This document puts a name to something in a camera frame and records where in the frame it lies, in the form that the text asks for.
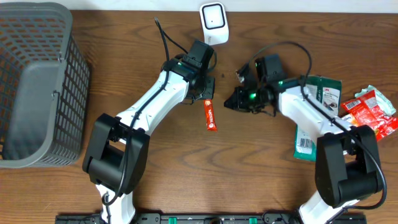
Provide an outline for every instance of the wooden surface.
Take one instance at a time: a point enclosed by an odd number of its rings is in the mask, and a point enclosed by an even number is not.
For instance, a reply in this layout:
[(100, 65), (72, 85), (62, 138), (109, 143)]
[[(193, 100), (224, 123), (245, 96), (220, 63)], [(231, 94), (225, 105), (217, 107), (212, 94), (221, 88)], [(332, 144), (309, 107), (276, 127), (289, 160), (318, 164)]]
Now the wooden surface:
[[(95, 119), (116, 115), (155, 82), (164, 48), (154, 23), (189, 48), (202, 39), (197, 12), (74, 11), (74, 34), (93, 65), (84, 148)], [(279, 115), (238, 113), (223, 102), (238, 85), (234, 71), (262, 46), (294, 40), (313, 56), (313, 74), (343, 81), (343, 98), (368, 84), (398, 106), (398, 16), (377, 14), (228, 13), (227, 44), (216, 46), (213, 100), (217, 133), (206, 130), (201, 102), (178, 105), (150, 140), (145, 174), (134, 192), (137, 208), (165, 213), (262, 213), (292, 210), (315, 191), (314, 163), (293, 158), (295, 125)], [(170, 46), (170, 54), (180, 53)], [(303, 73), (307, 58), (283, 46), (289, 76)], [(383, 207), (365, 212), (369, 223), (397, 223), (398, 134), (379, 143), (390, 189)], [(101, 210), (100, 195), (74, 165), (54, 169), (0, 170), (0, 223), (53, 223), (61, 213)], [(380, 194), (361, 203), (374, 204)]]

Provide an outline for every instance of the barcode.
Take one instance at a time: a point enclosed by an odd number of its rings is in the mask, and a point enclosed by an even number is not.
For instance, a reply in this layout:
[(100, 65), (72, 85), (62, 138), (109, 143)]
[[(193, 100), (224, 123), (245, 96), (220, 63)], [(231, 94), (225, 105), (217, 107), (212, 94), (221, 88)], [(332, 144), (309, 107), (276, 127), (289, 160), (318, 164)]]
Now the barcode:
[(377, 100), (376, 97), (372, 97), (368, 100), (365, 100), (366, 105), (368, 106), (369, 109), (374, 108), (375, 106), (377, 106)]
[(347, 103), (346, 107), (347, 107), (347, 109), (351, 110), (351, 109), (353, 109), (356, 105), (358, 105), (358, 104), (360, 104), (360, 103), (361, 103), (361, 100), (356, 100), (356, 101), (354, 101), (354, 102)]
[(311, 149), (312, 148), (312, 140), (311, 139), (300, 139), (300, 147)]

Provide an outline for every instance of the white wall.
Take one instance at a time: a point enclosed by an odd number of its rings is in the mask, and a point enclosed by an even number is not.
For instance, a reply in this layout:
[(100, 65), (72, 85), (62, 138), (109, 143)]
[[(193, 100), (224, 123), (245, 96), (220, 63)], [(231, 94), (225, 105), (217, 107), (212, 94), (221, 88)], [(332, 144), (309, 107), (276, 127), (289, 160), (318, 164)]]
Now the white wall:
[[(51, 0), (0, 0), (0, 2)], [(202, 0), (52, 0), (69, 9), (197, 11)], [(227, 11), (397, 13), (398, 0), (222, 0)]]

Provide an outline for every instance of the candy wrapper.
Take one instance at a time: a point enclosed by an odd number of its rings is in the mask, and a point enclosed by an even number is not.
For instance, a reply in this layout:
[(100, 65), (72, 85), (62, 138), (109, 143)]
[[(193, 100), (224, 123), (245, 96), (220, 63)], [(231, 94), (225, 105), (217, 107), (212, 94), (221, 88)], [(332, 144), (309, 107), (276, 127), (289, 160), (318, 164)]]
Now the candy wrapper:
[(217, 131), (216, 122), (214, 119), (214, 111), (213, 111), (213, 103), (211, 100), (203, 101), (205, 105), (205, 114), (207, 120), (207, 130), (208, 131)]
[(380, 108), (374, 90), (343, 103), (342, 107), (349, 112), (344, 120), (355, 126), (368, 125), (376, 133), (378, 141), (398, 129), (398, 119), (387, 116)]

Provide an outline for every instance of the basket bottom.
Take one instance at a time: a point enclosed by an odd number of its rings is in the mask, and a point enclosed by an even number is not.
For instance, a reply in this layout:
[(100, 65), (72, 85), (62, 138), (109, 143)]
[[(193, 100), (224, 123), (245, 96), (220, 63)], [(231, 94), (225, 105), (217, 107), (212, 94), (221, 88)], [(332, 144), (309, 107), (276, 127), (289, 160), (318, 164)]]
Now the basket bottom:
[(3, 159), (24, 159), (43, 145), (47, 135), (58, 62), (34, 62), (22, 72), (12, 109)]

